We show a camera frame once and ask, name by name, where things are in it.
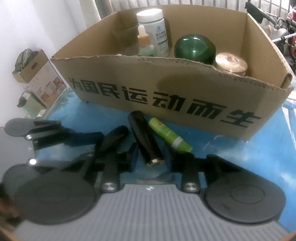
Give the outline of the black oblong case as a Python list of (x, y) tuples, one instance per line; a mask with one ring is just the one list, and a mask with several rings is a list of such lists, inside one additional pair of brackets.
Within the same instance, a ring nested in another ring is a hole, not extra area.
[(118, 126), (104, 136), (103, 142), (95, 146), (95, 155), (116, 151), (127, 139), (130, 132), (127, 126)]

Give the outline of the green lip balm tube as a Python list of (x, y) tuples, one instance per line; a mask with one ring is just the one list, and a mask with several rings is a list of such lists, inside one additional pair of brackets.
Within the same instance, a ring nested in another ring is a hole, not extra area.
[(151, 118), (148, 124), (150, 128), (162, 137), (174, 150), (189, 153), (192, 151), (193, 147), (191, 147), (182, 137), (173, 132), (157, 118)]

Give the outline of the black cylindrical flashlight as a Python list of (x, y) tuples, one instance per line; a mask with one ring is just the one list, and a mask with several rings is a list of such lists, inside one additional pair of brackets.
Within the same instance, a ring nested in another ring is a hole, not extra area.
[(164, 163), (164, 156), (154, 138), (144, 114), (133, 111), (128, 115), (128, 122), (139, 146), (142, 157), (148, 167), (156, 167)]

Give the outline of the amber dropper bottle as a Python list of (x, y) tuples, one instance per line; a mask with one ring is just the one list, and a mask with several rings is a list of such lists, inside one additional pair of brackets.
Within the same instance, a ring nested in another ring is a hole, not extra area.
[(153, 57), (154, 56), (154, 45), (151, 42), (151, 38), (149, 34), (146, 33), (145, 27), (143, 25), (139, 25), (138, 29), (138, 55), (145, 57)]

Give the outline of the gold ribbed round jar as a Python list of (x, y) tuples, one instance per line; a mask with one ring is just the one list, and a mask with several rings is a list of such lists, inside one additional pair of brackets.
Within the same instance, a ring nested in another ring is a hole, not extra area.
[(248, 64), (241, 57), (232, 53), (222, 52), (215, 57), (215, 67), (221, 71), (245, 76)]

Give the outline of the dark green round jar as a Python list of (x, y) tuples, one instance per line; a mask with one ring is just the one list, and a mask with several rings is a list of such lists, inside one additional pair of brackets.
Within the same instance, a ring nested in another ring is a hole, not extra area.
[(174, 46), (174, 56), (212, 65), (216, 57), (216, 46), (203, 35), (184, 35)]

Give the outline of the small cardboard box on floor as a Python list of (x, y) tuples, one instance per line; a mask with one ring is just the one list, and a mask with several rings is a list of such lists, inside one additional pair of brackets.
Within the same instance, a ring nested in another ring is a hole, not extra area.
[(23, 65), (21, 61), (25, 56), (22, 52), (12, 75), (17, 82), (24, 84), (45, 108), (51, 108), (66, 89), (66, 84), (43, 50), (34, 51), (33, 54), (34, 57), (27, 58)]

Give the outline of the brown cardboard box with print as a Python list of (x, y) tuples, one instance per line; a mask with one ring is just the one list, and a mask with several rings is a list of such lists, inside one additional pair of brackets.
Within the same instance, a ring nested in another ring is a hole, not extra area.
[(75, 37), (52, 62), (84, 101), (247, 140), (293, 90), (289, 65), (254, 18), (199, 5), (163, 5), (170, 46), (186, 34), (246, 61), (245, 76), (174, 56), (125, 56), (118, 32), (137, 25), (137, 9), (118, 11)]

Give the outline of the white supplement bottle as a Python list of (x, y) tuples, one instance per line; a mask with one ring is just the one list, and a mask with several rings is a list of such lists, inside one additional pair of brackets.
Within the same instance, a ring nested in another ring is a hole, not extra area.
[(169, 44), (163, 10), (158, 8), (146, 9), (136, 14), (137, 21), (145, 27), (155, 47), (156, 57), (168, 57)]

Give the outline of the black folding wheelchair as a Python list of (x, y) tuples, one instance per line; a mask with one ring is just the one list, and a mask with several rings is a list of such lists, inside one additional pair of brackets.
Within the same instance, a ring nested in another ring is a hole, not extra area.
[(269, 22), (265, 32), (280, 49), (281, 53), (288, 60), (295, 62), (295, 1), (290, 1), (289, 5), (292, 9), (285, 18), (263, 11), (251, 1), (245, 3), (245, 9), (259, 24), (262, 24), (263, 20)]

